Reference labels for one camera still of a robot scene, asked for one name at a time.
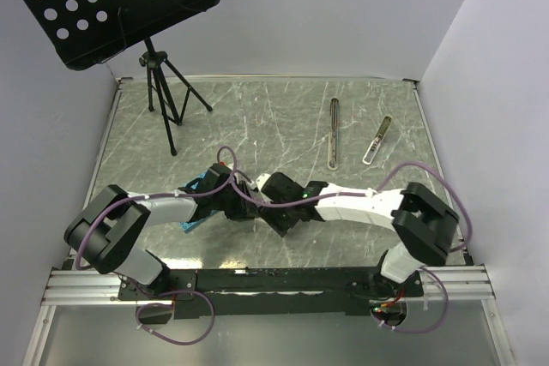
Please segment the pale green small stapler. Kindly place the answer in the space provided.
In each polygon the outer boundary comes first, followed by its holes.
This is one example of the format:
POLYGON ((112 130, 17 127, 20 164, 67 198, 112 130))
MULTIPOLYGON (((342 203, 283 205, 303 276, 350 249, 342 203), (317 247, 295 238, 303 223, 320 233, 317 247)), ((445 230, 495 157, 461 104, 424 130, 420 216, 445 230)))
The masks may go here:
POLYGON ((377 155, 377 152, 379 148, 381 147, 383 143, 383 139, 386 136, 389 127, 392 123, 392 117, 391 116, 385 116, 383 118, 383 121, 381 122, 373 140, 371 141, 370 146, 365 152, 365 155, 362 158, 362 163, 364 165, 371 165, 374 158, 377 155))

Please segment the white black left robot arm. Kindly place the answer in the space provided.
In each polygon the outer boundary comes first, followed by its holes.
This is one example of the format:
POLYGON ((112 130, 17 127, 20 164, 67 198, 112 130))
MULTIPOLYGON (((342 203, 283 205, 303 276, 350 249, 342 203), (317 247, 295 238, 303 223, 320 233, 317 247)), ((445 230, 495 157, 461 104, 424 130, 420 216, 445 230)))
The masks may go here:
POLYGON ((246 221, 258 216, 256 205, 238 195, 227 181, 231 169, 222 163, 169 195, 130 193, 116 184, 106 186, 82 210, 63 234, 64 241, 98 273, 133 279, 152 299, 165 296, 170 268, 136 241, 144 228, 168 223, 194 227, 214 213, 246 221))

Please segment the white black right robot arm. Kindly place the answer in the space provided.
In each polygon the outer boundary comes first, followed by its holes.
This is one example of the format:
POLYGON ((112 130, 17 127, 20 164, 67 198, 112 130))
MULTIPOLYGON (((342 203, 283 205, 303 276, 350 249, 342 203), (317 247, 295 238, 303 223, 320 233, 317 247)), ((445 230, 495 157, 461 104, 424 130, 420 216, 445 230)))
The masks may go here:
POLYGON ((378 263, 376 289, 395 295, 422 266, 443 267, 459 222, 457 213, 421 183, 404 189, 351 189, 311 181, 303 187, 287 175, 264 173, 255 181, 265 206, 259 216, 280 236, 299 222, 350 221, 390 229, 399 243, 378 263))

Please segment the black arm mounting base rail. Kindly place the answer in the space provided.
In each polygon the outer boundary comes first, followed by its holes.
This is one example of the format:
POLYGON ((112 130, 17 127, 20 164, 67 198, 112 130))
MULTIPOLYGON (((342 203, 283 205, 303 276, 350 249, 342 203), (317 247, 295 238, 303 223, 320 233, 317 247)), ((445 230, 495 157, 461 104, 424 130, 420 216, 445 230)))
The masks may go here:
POLYGON ((375 267, 301 267, 245 269, 173 269, 158 286, 136 286, 125 280, 122 302, 160 302, 174 305, 176 319, 222 315, 285 315, 343 313, 369 315, 370 304, 423 297, 419 273, 403 284, 381 276, 375 267))

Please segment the beige black large stapler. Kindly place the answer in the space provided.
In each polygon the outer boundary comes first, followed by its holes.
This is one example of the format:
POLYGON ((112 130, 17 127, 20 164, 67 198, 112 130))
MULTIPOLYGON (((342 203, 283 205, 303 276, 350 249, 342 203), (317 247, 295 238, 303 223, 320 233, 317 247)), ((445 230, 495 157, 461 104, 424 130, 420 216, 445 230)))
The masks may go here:
POLYGON ((330 100, 330 131, 327 167, 331 171, 336 171, 339 167, 339 126, 340 126, 340 101, 337 98, 330 100))

